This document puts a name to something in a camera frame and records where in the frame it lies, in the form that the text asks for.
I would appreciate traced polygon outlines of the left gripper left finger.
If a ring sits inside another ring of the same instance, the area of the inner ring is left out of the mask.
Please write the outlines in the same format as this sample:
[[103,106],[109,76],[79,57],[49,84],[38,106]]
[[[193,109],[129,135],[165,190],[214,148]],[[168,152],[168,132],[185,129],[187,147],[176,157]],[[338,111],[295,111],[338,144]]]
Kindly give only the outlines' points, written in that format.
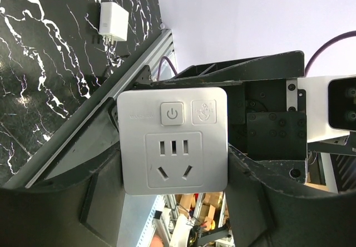
[[1,246],[116,246],[124,198],[115,144],[28,189],[1,189]]

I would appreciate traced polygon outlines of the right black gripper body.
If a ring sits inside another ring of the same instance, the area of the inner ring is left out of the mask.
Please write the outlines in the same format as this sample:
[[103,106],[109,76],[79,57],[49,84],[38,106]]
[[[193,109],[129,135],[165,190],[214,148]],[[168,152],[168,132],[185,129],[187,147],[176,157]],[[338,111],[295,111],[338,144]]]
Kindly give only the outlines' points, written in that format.
[[230,145],[294,181],[306,181],[307,127],[304,54],[192,65],[169,80],[135,79],[136,90],[220,87],[228,97]]

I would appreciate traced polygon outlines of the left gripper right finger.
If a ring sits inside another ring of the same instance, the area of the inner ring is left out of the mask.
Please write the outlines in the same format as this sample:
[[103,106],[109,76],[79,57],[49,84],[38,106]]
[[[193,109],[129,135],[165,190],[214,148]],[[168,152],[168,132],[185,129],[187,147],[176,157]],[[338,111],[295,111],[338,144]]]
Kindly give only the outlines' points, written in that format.
[[236,246],[355,246],[355,191],[318,190],[229,146],[226,199]]

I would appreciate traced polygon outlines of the white square socket adapter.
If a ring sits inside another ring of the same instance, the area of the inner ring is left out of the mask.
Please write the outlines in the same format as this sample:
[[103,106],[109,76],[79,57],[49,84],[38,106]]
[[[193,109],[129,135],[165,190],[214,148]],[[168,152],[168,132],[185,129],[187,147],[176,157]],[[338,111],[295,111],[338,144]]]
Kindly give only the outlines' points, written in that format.
[[125,91],[117,98],[117,114],[129,195],[226,188],[228,97],[222,88]]

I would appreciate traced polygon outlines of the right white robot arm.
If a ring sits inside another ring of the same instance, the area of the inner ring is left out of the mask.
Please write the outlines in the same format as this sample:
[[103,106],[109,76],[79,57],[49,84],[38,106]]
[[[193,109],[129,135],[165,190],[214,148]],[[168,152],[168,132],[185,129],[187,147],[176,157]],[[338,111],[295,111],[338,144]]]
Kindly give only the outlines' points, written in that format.
[[355,131],[355,77],[307,77],[301,51],[191,66],[135,89],[220,87],[228,97],[228,142],[277,173],[306,179],[317,144]]

